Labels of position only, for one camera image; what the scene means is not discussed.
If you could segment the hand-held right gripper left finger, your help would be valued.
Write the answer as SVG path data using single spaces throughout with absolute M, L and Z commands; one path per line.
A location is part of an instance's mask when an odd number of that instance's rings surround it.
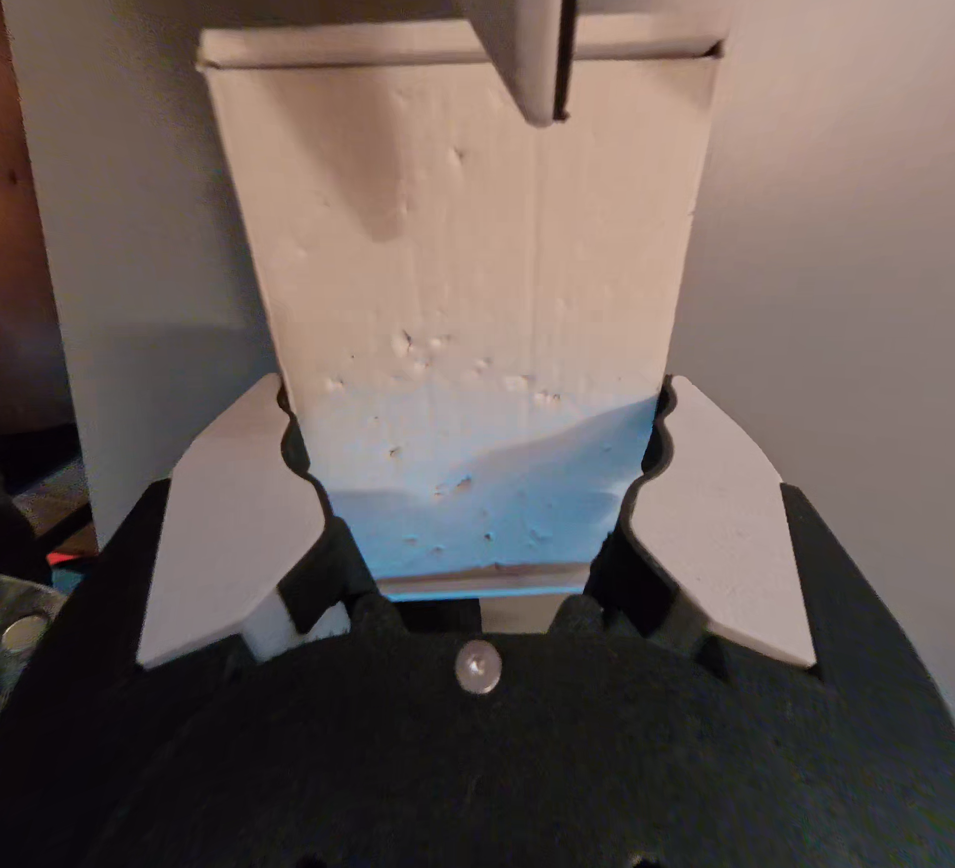
M 161 666 L 238 635 L 257 662 L 347 633 L 341 602 L 317 604 L 307 631 L 279 583 L 323 536 L 329 512 L 282 442 L 292 419 L 269 373 L 212 421 L 173 469 L 137 649 Z

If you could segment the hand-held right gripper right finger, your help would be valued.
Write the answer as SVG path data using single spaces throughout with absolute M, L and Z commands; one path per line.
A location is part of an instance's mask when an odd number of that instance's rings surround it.
M 633 539 L 676 588 L 652 636 L 686 652 L 717 636 L 813 667 L 780 474 L 696 385 L 677 375 L 667 391 L 654 423 L 662 465 L 639 480 L 628 519 Z

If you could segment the white cardboard mailer box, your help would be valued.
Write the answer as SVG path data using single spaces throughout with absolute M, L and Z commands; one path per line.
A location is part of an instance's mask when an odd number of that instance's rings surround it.
M 537 127 L 461 19 L 200 34 L 311 474 L 397 598 L 582 589 L 651 435 L 725 38 L 586 15 Z

